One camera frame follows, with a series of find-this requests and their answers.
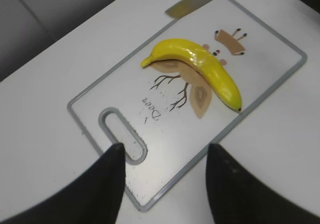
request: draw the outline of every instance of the yellow banana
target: yellow banana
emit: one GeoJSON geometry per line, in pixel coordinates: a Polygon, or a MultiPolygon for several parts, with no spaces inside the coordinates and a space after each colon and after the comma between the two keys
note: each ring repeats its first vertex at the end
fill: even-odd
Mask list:
{"type": "Polygon", "coordinates": [[[180,60],[199,72],[217,96],[231,109],[241,111],[242,100],[237,85],[218,59],[201,45],[186,39],[160,41],[142,63],[145,68],[155,61],[180,60]]]}

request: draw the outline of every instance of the white cutting board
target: white cutting board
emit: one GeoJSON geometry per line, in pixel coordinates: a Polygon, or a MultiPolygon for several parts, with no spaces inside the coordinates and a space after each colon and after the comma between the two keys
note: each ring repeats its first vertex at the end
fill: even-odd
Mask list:
{"type": "MultiPolygon", "coordinates": [[[[224,67],[241,92],[243,112],[250,112],[253,107],[247,109],[249,105],[261,98],[277,80],[285,78],[282,76],[288,75],[288,70],[305,61],[301,54],[303,52],[286,43],[285,39],[281,40],[275,31],[241,8],[233,0],[211,1],[172,23],[158,37],[69,104],[78,124],[102,151],[107,150],[111,142],[99,126],[98,117],[109,107],[117,108],[144,141],[148,150],[145,160],[138,165],[126,165],[127,194],[141,211],[150,208],[171,188],[192,165],[184,167],[239,116],[214,93],[201,119],[196,116],[189,99],[183,107],[170,111],[170,105],[182,97],[178,92],[184,88],[185,81],[177,78],[168,84],[165,80],[158,89],[150,90],[159,76],[179,74],[140,67],[141,61],[150,55],[156,43],[170,38],[183,38],[201,45],[207,44],[211,52],[220,50],[217,58],[227,61],[224,67]],[[238,28],[242,30],[236,35],[237,38],[247,33],[247,37],[239,41],[246,49],[244,55],[232,55],[225,45],[215,40],[215,31],[224,30],[232,34],[238,28]],[[153,119],[153,110],[157,110],[161,116],[153,113],[158,116],[153,119]]],[[[190,94],[190,88],[187,89],[187,95],[190,94]]],[[[141,148],[132,141],[130,133],[112,120],[109,119],[107,126],[115,137],[124,142],[132,158],[140,156],[141,148]]],[[[201,157],[203,155],[192,161],[196,163],[201,157]]]]}

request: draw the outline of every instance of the white surface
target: white surface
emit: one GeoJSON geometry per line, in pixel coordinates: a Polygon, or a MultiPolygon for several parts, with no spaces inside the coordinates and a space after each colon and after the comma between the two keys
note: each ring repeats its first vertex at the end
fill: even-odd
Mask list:
{"type": "MultiPolygon", "coordinates": [[[[67,102],[167,24],[164,10],[177,1],[117,0],[0,83],[1,219],[55,193],[98,158],[67,102]]],[[[221,144],[320,216],[320,15],[298,0],[237,1],[304,50],[308,62],[221,144]]],[[[151,222],[212,223],[205,160],[149,212],[123,198],[118,223],[151,222]]]]}
{"type": "MultiPolygon", "coordinates": [[[[190,105],[192,83],[187,89],[186,104],[170,111],[170,105],[183,96],[177,95],[185,86],[181,78],[170,84],[164,81],[158,90],[150,90],[153,81],[163,73],[152,67],[142,69],[141,61],[150,55],[157,43],[177,37],[207,44],[211,52],[221,50],[217,58],[223,57],[228,62],[225,68],[241,92],[242,110],[302,59],[232,2],[214,0],[176,22],[77,100],[72,105],[73,110],[102,150],[107,150],[111,142],[100,128],[98,117],[102,110],[109,107],[117,108],[144,140],[148,148],[146,159],[139,165],[126,165],[126,184],[141,206],[145,206],[238,116],[213,94],[206,114],[199,119],[190,105]],[[232,34],[238,27],[242,27],[242,31],[237,37],[248,33],[241,40],[246,48],[243,56],[231,55],[225,46],[215,40],[216,30],[224,29],[232,34]],[[145,97],[161,113],[158,120],[151,118],[150,110],[142,102],[145,97]]],[[[132,149],[127,146],[129,143],[124,143],[126,149],[132,149]]]]}

